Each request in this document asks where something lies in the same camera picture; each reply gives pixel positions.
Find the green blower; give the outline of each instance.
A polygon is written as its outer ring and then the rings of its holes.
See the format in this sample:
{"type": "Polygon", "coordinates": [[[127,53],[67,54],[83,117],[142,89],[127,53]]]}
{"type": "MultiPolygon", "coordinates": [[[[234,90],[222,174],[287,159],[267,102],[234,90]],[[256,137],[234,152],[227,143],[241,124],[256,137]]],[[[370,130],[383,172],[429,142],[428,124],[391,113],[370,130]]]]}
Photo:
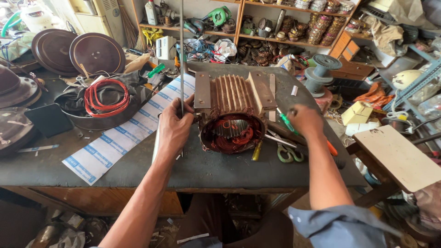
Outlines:
{"type": "Polygon", "coordinates": [[[201,20],[205,21],[208,18],[213,18],[213,23],[215,26],[222,26],[228,19],[231,18],[231,11],[227,8],[227,6],[215,8],[201,20]]]}

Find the glue bottle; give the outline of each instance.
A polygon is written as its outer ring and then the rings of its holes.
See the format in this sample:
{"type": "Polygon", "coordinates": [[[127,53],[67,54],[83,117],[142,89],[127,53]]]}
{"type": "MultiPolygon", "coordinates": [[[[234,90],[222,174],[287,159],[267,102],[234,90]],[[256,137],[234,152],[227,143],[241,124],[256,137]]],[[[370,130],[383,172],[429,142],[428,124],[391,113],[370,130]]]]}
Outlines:
{"type": "Polygon", "coordinates": [[[158,25],[158,16],[156,15],[155,2],[149,0],[146,3],[147,21],[150,25],[158,25]]]}

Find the red wire coil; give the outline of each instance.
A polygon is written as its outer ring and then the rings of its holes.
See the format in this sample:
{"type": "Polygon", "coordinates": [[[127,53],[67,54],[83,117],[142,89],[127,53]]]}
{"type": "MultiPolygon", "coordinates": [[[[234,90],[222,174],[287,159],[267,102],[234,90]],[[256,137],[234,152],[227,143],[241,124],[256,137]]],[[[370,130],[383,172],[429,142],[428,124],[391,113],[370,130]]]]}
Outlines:
{"type": "Polygon", "coordinates": [[[86,112],[89,115],[97,118],[105,118],[121,113],[129,106],[129,101],[130,101],[130,96],[127,87],[122,82],[115,79],[104,79],[96,83],[93,83],[89,88],[86,89],[84,93],[84,107],[86,109],[86,112]],[[122,89],[124,90],[124,98],[120,102],[113,105],[104,105],[100,103],[97,96],[97,88],[113,83],[118,84],[119,86],[122,87],[122,89]],[[98,105],[95,105],[93,103],[93,98],[95,98],[98,105]],[[90,110],[90,107],[96,110],[109,111],[109,112],[103,114],[95,114],[90,110]]]}

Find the left hand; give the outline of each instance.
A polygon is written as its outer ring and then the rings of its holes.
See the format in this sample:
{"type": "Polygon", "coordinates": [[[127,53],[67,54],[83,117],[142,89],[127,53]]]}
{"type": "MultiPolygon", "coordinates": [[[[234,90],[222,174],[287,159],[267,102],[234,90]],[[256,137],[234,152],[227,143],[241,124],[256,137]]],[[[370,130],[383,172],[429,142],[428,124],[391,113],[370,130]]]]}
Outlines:
{"type": "Polygon", "coordinates": [[[187,112],[182,119],[177,116],[180,112],[181,99],[175,98],[162,111],[159,116],[160,137],[159,151],[164,152],[164,156],[172,156],[175,159],[181,152],[190,134],[190,126],[194,119],[194,110],[190,107],[193,105],[194,94],[184,101],[184,109],[187,112]]]}

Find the hand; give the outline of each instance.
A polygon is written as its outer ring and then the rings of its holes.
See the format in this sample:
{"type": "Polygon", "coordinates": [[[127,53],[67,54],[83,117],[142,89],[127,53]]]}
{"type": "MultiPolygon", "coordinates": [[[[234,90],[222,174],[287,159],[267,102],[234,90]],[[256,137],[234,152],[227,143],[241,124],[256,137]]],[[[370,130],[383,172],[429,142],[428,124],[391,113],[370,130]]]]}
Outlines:
{"type": "Polygon", "coordinates": [[[184,102],[184,109],[187,112],[182,119],[176,115],[181,109],[181,99],[175,98],[162,111],[159,116],[159,150],[164,156],[171,156],[175,159],[181,152],[190,134],[190,126],[193,123],[194,110],[190,107],[194,102],[194,94],[192,94],[184,102]]]}
{"type": "Polygon", "coordinates": [[[306,140],[311,137],[324,136],[323,119],[315,109],[296,104],[289,109],[287,117],[292,127],[306,140]]]}

